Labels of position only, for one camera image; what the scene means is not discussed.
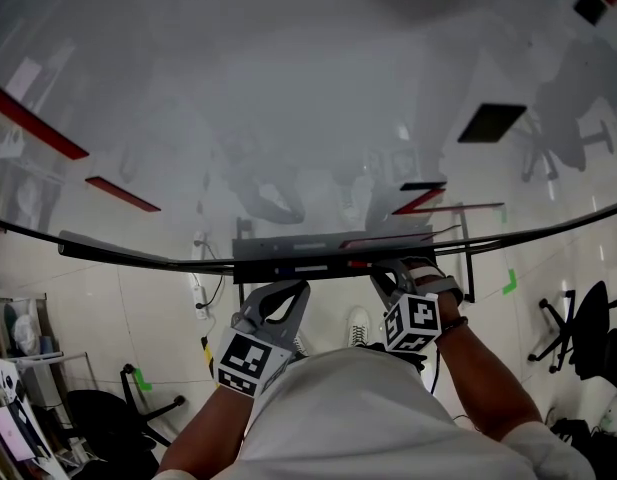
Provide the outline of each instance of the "black office chair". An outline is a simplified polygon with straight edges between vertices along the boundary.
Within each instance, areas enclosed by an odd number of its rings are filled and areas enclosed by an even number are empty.
[[[148,414],[140,414],[130,391],[127,375],[135,368],[127,364],[119,372],[126,400],[105,391],[75,390],[67,394],[68,407],[75,423],[72,435],[83,436],[100,459],[108,461],[121,470],[128,464],[135,464],[133,478],[139,478],[137,471],[143,471],[142,478],[152,478],[159,466],[152,454],[156,442],[170,446],[170,441],[148,426],[148,422],[175,407],[186,399],[177,396],[172,404]]]
[[[570,364],[582,379],[601,376],[617,388],[617,329],[610,328],[610,310],[617,307],[617,300],[608,301],[606,284],[599,281],[584,297],[575,315],[575,290],[568,290],[565,297],[570,299],[568,316],[564,321],[546,299],[539,302],[546,308],[559,326],[559,336],[541,354],[530,354],[528,361],[541,361],[559,345],[557,365],[550,366],[550,373],[561,370],[568,352],[572,351]],[[568,348],[572,338],[573,346]]]

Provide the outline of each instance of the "curved glass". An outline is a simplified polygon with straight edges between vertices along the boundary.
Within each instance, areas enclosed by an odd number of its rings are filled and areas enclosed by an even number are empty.
[[[600,210],[617,4],[593,26],[576,2],[0,0],[0,87],[89,154],[0,112],[0,220],[248,260],[460,238],[439,210],[460,205],[503,203],[466,210],[471,236]],[[526,110],[496,143],[458,142],[483,103]],[[444,191],[416,209],[437,211],[395,215],[421,182]]]

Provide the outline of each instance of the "wire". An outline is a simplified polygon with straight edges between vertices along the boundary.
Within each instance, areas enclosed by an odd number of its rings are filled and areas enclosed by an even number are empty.
[[[217,283],[217,287],[215,288],[215,293],[212,294],[212,297],[210,297],[210,300],[208,302],[201,305],[202,308],[207,308],[213,302],[215,302],[215,297],[217,297],[217,292],[219,291],[219,288],[221,288],[221,283],[223,282],[224,282],[224,276],[221,276],[221,279],[219,280],[219,282]]]
[[[437,364],[435,365],[435,378],[432,381],[432,388],[430,388],[430,394],[435,394],[435,388],[437,387],[437,381],[439,380],[439,363],[441,360],[441,352],[437,349]]]
[[[208,249],[208,252],[212,256],[213,260],[217,259],[217,256],[215,256],[215,253],[212,252],[212,248],[210,247],[210,244],[208,242],[206,242],[205,240],[196,240],[196,242],[199,242],[199,245],[203,245],[204,247],[206,247],[206,249]],[[197,283],[197,286],[201,287],[201,284],[199,283],[199,279],[197,279],[197,274],[193,273],[192,277],[195,279],[195,282]],[[217,283],[217,287],[215,288],[215,293],[213,293],[212,297],[210,298],[210,300],[208,302],[206,302],[205,304],[202,304],[199,309],[207,308],[213,302],[215,302],[215,297],[217,297],[217,293],[219,293],[219,288],[221,288],[221,283],[223,283],[223,282],[224,282],[224,276],[222,274],[221,278],[219,279],[219,282]]]
[[[474,421],[472,421],[472,420],[470,419],[470,416],[466,416],[465,414],[459,414],[458,416],[455,416],[455,417],[452,419],[452,421],[457,421],[459,418],[466,418],[466,419],[467,419],[467,420],[468,420],[468,421],[472,424],[473,428],[474,428],[477,432],[481,432],[481,430],[479,430],[479,429],[477,428],[477,425],[475,425],[475,422],[474,422]]]
[[[217,325],[217,319],[215,318],[215,315],[208,315],[208,318],[212,318],[212,325],[210,326],[210,329],[208,329],[208,332],[204,334],[204,338],[210,336],[210,333],[215,328],[215,325]]]

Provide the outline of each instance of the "black frame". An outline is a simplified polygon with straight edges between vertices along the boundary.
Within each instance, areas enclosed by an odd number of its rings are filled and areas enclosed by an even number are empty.
[[[399,249],[386,250],[340,250],[329,255],[322,256],[297,256],[291,258],[275,258],[270,260],[221,260],[213,259],[203,262],[181,261],[151,256],[140,251],[122,249],[113,245],[110,248],[107,244],[88,239],[90,244],[78,243],[74,240],[56,237],[28,229],[16,224],[0,220],[0,227],[16,233],[38,238],[47,242],[56,243],[59,246],[59,254],[72,258],[98,261],[101,263],[111,263],[114,265],[126,265],[131,267],[152,268],[157,270],[170,270],[174,272],[190,272],[199,274],[214,274],[234,276],[235,283],[243,282],[273,282],[280,278],[288,279],[328,279],[335,277],[354,277],[369,275],[372,268],[371,263],[386,259],[399,259],[411,256],[444,256],[447,254],[467,254],[474,256],[484,252],[495,251],[505,247],[512,247],[526,242],[532,242],[540,238],[557,235],[565,231],[570,231],[587,224],[593,224],[608,217],[617,215],[617,203],[607,206],[603,210],[592,212],[575,219],[528,231],[516,231],[513,233],[503,233],[480,238],[468,238],[464,236],[461,240],[451,240],[430,245],[418,245],[403,247]],[[350,262],[366,262],[367,267],[353,267]],[[327,266],[325,270],[306,270],[294,271],[296,268]],[[294,271],[292,277],[280,277],[277,272],[284,269]]]

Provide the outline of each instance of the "sneaker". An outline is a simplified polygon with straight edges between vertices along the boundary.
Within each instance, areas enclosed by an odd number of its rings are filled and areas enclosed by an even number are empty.
[[[361,306],[355,306],[348,316],[348,346],[356,347],[368,344],[370,317]]]
[[[361,210],[352,192],[352,187],[343,187],[335,184],[335,197],[339,215],[342,220],[351,228],[357,228],[361,224]]]
[[[295,344],[295,348],[297,349],[297,352],[299,352],[302,356],[310,355],[308,351],[306,350],[306,346],[304,345],[303,340],[301,339],[301,331],[297,331],[297,335],[295,336],[293,343]]]

